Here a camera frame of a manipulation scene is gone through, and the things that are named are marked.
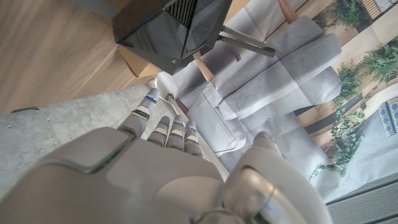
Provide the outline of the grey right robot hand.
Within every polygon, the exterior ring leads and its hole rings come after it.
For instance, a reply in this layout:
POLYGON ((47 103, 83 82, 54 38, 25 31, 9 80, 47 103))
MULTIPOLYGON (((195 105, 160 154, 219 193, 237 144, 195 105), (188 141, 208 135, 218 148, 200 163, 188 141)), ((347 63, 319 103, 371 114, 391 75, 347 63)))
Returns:
POLYGON ((41 159, 1 200, 2 223, 331 223, 320 194, 265 131, 224 179, 195 123, 164 116, 159 91, 118 128, 94 129, 41 159))

